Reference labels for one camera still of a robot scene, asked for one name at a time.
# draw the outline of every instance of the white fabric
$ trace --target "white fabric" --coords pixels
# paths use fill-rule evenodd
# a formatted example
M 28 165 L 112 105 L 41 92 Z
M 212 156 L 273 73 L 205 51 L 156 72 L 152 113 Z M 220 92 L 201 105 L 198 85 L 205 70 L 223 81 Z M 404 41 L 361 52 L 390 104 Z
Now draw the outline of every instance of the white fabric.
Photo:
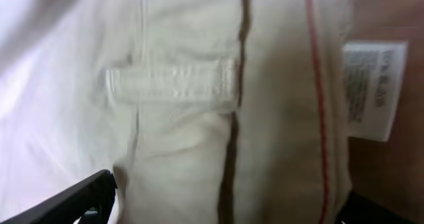
M 330 223 L 348 190 L 342 13 L 314 1 L 324 116 L 306 0 L 0 0 L 0 220 L 108 168 L 122 223 L 217 223 L 236 111 L 236 223 L 318 223 L 324 183 Z

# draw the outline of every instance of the red stitching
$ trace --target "red stitching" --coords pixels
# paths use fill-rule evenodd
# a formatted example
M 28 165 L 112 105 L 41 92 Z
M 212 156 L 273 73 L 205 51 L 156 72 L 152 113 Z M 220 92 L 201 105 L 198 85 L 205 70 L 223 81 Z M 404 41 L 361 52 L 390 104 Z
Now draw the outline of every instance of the red stitching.
M 327 160 L 327 132 L 325 125 L 325 106 L 324 106 L 324 91 L 323 80 L 320 71 L 321 61 L 319 59 L 318 36 L 315 28 L 315 13 L 313 0 L 306 0 L 307 20 L 309 25 L 309 35 L 311 37 L 311 53 L 313 70 L 315 72 L 315 86 L 317 88 L 318 112 L 319 112 L 319 131 L 321 133 L 321 160 L 322 160 L 322 175 L 324 179 L 324 199 L 319 224 L 323 224 L 327 215 L 329 204 L 329 174 Z

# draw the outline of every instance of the care label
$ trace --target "care label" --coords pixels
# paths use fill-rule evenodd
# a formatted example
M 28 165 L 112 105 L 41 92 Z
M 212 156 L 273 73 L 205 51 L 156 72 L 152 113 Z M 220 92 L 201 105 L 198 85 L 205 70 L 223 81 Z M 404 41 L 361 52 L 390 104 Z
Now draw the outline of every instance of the care label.
M 344 46 L 350 136 L 389 139 L 406 52 L 406 42 L 349 42 Z

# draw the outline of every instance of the brown background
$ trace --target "brown background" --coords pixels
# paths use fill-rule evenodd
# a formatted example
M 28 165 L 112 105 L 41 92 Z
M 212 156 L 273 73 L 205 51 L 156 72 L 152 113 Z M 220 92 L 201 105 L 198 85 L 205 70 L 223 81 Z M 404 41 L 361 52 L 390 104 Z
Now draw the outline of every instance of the brown background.
M 353 39 L 409 41 L 389 142 L 350 140 L 354 189 L 424 223 L 424 0 L 354 0 Z

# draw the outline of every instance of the black object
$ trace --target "black object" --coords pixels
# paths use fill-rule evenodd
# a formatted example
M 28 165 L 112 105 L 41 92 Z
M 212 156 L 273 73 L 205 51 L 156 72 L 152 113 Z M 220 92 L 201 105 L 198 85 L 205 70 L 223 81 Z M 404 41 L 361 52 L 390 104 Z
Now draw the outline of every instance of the black object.
M 413 224 L 386 208 L 351 192 L 335 224 Z
M 115 202 L 113 174 L 102 170 L 1 224 L 107 224 Z

